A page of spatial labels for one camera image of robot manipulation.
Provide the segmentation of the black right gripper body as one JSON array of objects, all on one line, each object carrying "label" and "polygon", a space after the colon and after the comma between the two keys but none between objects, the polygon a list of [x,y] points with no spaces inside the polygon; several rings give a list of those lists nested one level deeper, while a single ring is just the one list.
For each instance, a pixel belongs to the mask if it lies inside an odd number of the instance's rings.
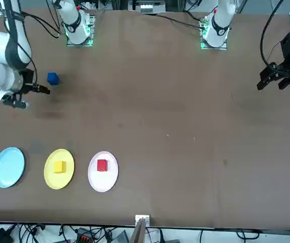
[{"label": "black right gripper body", "polygon": [[33,87],[34,71],[29,69],[29,68],[26,68],[26,69],[20,71],[20,75],[23,78],[22,87],[32,88]]}]

